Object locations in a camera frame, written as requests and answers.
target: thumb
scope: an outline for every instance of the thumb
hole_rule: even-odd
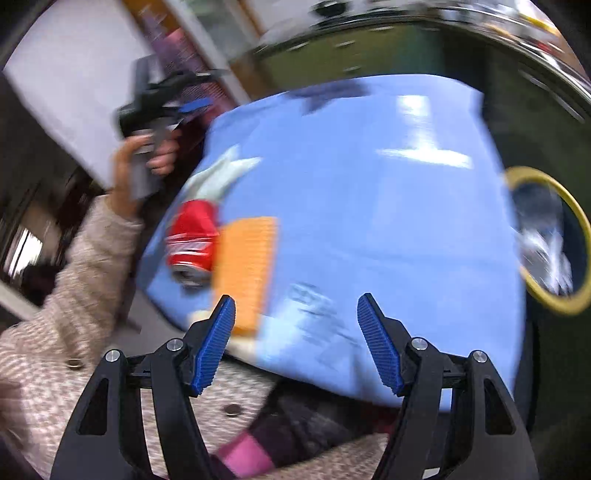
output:
[[[151,141],[152,135],[136,135],[126,138],[123,145],[119,147],[119,150],[115,154],[115,160],[117,162],[129,162],[137,149],[150,143]]]

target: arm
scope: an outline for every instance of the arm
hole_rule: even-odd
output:
[[[115,154],[115,188],[91,207],[54,291],[32,320],[0,336],[0,348],[62,361],[96,362],[115,323],[129,259],[141,230],[135,219],[138,206],[129,195],[129,161],[149,139],[131,137]],[[151,161],[156,172],[171,170],[177,148],[173,141],[161,146],[160,156]]]

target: person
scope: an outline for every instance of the person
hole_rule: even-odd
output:
[[[115,153],[114,188],[91,206],[55,289],[34,318],[0,336],[0,432],[45,479],[115,323],[142,228],[130,196],[130,160],[150,141],[130,137]],[[148,163],[155,174],[173,169],[177,149],[174,138],[162,143]],[[281,478],[371,477],[385,446],[383,434],[371,435],[379,420],[374,409],[368,422],[361,403],[298,382],[277,384],[266,372],[222,361],[213,385],[191,399],[204,443],[216,452],[218,477],[256,476],[296,462],[277,470]],[[141,402],[152,471],[166,477],[149,390],[141,391]],[[229,417],[229,405],[241,414]]]

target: pink fabric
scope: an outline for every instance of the pink fabric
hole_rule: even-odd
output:
[[[266,451],[248,432],[242,432],[230,443],[220,447],[216,456],[238,478],[249,478],[275,468]]]

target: orange towel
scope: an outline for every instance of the orange towel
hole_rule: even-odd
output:
[[[274,217],[243,218],[221,228],[213,267],[213,307],[223,294],[234,298],[233,335],[253,336],[258,331],[276,238]]]

